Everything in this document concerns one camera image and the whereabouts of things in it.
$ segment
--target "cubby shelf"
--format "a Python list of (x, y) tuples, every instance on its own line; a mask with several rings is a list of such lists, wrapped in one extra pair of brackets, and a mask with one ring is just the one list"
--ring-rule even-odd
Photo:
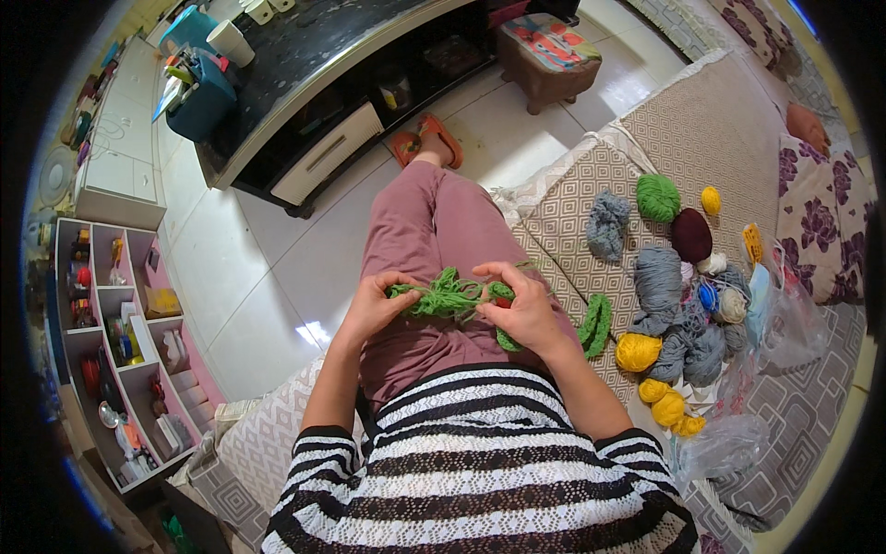
[[(68, 258), (70, 257), (69, 245), (76, 240), (80, 230), (89, 231), (89, 270), (92, 275), (89, 304), (92, 307), (93, 316), (98, 322), (97, 326), (86, 328), (76, 328), (74, 325), (69, 309), (71, 302), (66, 287), (66, 274), (69, 270)], [(112, 259), (111, 245), (116, 238), (122, 241), (118, 260)], [(149, 260), (151, 250), (157, 253), (156, 259)], [(158, 475), (168, 474), (175, 465), (194, 451), (203, 434), (200, 426), (191, 417), (178, 391), (175, 390), (160, 355), (163, 332), (179, 331), (189, 356), (187, 369), (193, 371), (199, 385), (206, 391), (207, 402), (209, 402), (207, 405), (211, 405), (214, 410), (218, 404), (226, 401), (200, 357), (184, 316), (144, 320), (144, 328), (147, 333), (143, 334), (138, 341), (144, 362), (116, 367), (113, 360), (111, 337), (105, 327), (105, 319), (118, 316), (122, 302), (134, 302), (136, 316), (144, 316), (147, 304), (144, 288), (146, 286), (171, 288), (166, 265), (162, 256), (159, 255), (156, 233), (105, 223), (59, 218), (56, 230), (55, 267), (58, 284), (59, 321), (71, 384), (98, 455), (111, 476), (111, 481), (121, 494), (125, 494), (154, 480)], [(112, 270), (124, 279), (124, 285), (111, 285)], [(139, 440), (145, 445), (158, 465), (155, 470), (131, 483), (126, 483), (119, 477), (120, 467), (125, 462), (123, 451), (117, 445), (114, 430), (105, 427), (98, 419), (98, 404), (101, 399), (89, 394), (89, 392), (93, 394), (96, 392), (87, 390), (83, 377), (82, 359), (98, 356), (99, 348), (102, 346), (105, 347), (107, 362), (113, 368), (114, 381), (120, 390), (120, 397), (125, 405), (128, 418), (135, 423)], [(192, 446), (189, 449), (169, 459), (163, 456), (152, 436), (155, 417), (152, 412), (153, 398), (149, 388), (149, 380), (155, 375), (159, 377), (160, 384), (163, 386), (164, 403), (168, 413), (177, 415), (182, 420), (192, 441)]]

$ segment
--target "small stool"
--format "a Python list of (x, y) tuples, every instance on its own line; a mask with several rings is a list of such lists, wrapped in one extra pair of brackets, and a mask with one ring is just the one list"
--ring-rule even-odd
[(529, 97), (526, 111), (565, 100), (591, 88), (602, 64), (600, 52), (575, 29), (549, 13), (532, 13), (495, 29), (501, 78), (515, 81)]

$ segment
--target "person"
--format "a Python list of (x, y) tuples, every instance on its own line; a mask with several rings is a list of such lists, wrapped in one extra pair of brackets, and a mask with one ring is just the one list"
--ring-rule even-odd
[[(486, 191), (443, 168), (460, 157), (456, 141), (434, 116), (421, 123), (400, 150), (408, 164), (372, 205), (361, 281), (263, 551), (693, 550), (660, 445), (589, 366), (544, 278), (515, 268), (528, 256)], [(458, 325), (401, 316), (418, 291), (385, 295), (447, 266), (500, 279), (516, 298), (481, 303)], [(502, 350), (495, 326), (524, 350)], [(364, 464), (352, 437), (358, 387), (374, 414)]]

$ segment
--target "dark red yarn ball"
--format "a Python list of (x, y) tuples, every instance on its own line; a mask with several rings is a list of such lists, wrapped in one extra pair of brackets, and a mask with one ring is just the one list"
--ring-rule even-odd
[(689, 263), (710, 257), (714, 241), (704, 216), (691, 207), (677, 214), (671, 222), (671, 245)]

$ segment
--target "face mask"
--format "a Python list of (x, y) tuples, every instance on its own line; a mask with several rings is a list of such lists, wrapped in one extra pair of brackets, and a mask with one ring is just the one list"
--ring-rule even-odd
[(763, 337), (763, 325), (769, 314), (769, 270), (762, 263), (754, 265), (754, 273), (748, 283), (750, 288), (750, 305), (748, 315), (744, 318), (744, 327), (748, 332), (748, 340), (755, 347), (760, 346)]

